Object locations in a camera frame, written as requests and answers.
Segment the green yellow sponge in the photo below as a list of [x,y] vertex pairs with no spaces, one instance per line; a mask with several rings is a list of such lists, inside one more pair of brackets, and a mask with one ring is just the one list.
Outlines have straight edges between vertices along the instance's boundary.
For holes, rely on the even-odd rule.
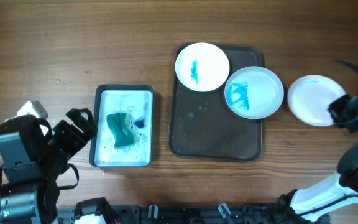
[[128,113],[114,113],[106,117],[107,126],[114,136],[114,148],[125,149],[136,142],[135,134],[129,126]]

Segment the white plate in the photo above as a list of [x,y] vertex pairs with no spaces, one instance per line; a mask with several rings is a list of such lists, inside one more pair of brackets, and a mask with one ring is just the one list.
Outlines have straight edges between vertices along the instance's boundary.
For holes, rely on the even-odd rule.
[[227,55],[216,45],[206,42],[190,44],[175,60],[178,80],[197,92],[218,89],[227,80],[229,71]]
[[318,127],[331,126],[334,121],[329,105],[346,94],[333,79],[307,75],[294,81],[287,93],[291,112],[302,122]]

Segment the light blue plate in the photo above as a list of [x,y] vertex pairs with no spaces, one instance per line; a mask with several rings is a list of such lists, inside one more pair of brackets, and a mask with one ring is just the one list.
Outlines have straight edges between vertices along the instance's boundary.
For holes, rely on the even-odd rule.
[[246,119],[263,119],[279,109],[284,88],[278,76],[264,67],[244,67],[226,82],[224,97],[228,107]]

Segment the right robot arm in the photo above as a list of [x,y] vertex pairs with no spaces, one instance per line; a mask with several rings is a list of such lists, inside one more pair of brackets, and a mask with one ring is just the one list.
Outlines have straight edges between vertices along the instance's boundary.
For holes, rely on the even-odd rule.
[[[340,61],[358,73],[358,65]],[[358,131],[358,94],[343,95],[328,106],[334,124],[350,133]],[[307,188],[281,195],[270,213],[272,223],[314,223],[319,217],[358,203],[358,142],[339,160],[336,172]]]

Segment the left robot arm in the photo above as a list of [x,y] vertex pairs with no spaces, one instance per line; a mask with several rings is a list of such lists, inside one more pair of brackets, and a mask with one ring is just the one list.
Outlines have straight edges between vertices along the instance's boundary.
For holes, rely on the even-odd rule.
[[53,223],[62,190],[58,176],[78,169],[69,160],[92,140],[98,128],[87,108],[71,109],[55,127],[27,114],[0,125],[0,223]]

